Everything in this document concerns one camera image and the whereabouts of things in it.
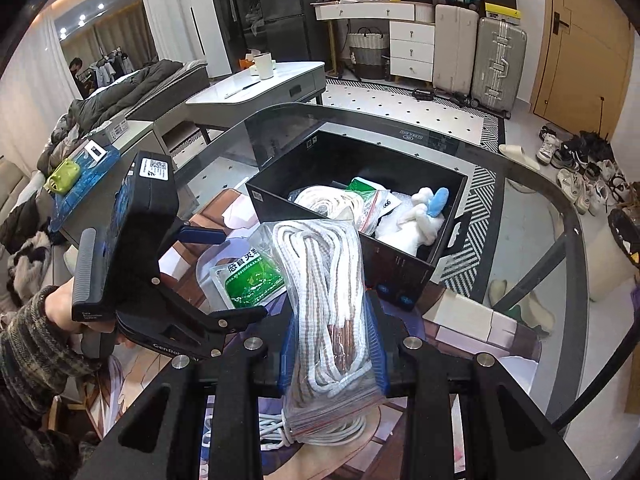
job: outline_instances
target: gray comforter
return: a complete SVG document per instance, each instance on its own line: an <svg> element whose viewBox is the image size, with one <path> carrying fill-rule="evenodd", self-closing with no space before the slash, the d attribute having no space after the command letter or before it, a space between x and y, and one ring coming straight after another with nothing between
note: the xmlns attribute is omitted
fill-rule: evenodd
<svg viewBox="0 0 640 480"><path fill-rule="evenodd" d="M38 159L38 169L49 176L80 145L88 132L135 105L181 68L182 63L179 61L163 59L95 96L73 100L68 113L60 117L51 133Z"/></svg>

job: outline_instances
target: handheld data collection device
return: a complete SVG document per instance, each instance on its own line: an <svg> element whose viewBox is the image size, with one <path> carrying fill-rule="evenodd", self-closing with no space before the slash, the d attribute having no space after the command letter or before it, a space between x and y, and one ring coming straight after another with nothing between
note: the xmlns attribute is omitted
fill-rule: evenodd
<svg viewBox="0 0 640 480"><path fill-rule="evenodd" d="M225 336L266 315L263 307L208 316L163 285L159 257L177 241L221 244L221 230L190 226L176 218L178 193L170 156L139 152L116 195L107 228L82 232L72 296L72 319L116 321L109 334L87 331L82 353L103 358L117 332L169 356L210 357Z"/></svg>

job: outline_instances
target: metal bolt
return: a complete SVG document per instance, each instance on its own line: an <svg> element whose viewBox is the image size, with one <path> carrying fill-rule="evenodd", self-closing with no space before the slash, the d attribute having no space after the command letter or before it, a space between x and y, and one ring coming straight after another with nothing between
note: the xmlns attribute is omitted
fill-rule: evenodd
<svg viewBox="0 0 640 480"><path fill-rule="evenodd" d="M406 346L409 350L417 350L422 346L422 339L411 335L409 337L405 337L402 344L404 344L404 346Z"/></svg>
<svg viewBox="0 0 640 480"><path fill-rule="evenodd" d="M259 337L250 337L244 340L244 347L247 350L257 350L262 346L262 339Z"/></svg>
<svg viewBox="0 0 640 480"><path fill-rule="evenodd" d="M491 368L495 365L495 357L491 354L487 354L486 352L482 352L476 356L476 361L480 366L484 366L486 368Z"/></svg>
<svg viewBox="0 0 640 480"><path fill-rule="evenodd" d="M186 365L188 365L190 361L191 360L187 355L177 355L176 357L171 359L171 366L174 368L178 368L179 370L180 368L184 368Z"/></svg>

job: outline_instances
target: white mug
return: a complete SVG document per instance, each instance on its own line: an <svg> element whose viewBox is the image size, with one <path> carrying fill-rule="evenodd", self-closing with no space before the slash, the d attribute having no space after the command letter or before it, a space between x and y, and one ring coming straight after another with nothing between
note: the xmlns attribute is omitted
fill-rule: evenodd
<svg viewBox="0 0 640 480"><path fill-rule="evenodd" d="M269 79L273 77L273 65L271 63L271 54L269 52L254 56L255 67L258 69L260 79Z"/></svg>

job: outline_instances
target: plush toy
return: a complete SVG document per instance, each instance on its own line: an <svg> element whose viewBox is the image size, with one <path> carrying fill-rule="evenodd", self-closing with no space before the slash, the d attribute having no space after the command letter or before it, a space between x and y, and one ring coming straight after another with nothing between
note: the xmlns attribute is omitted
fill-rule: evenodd
<svg viewBox="0 0 640 480"><path fill-rule="evenodd" d="M413 207L406 210L397 219L390 219L395 225L388 225L384 232L376 231L382 243L395 247L411 256L415 256L421 245L430 246L436 241L438 231L444 224L444 209L449 190L441 187L436 194L423 187L411 197Z"/></svg>

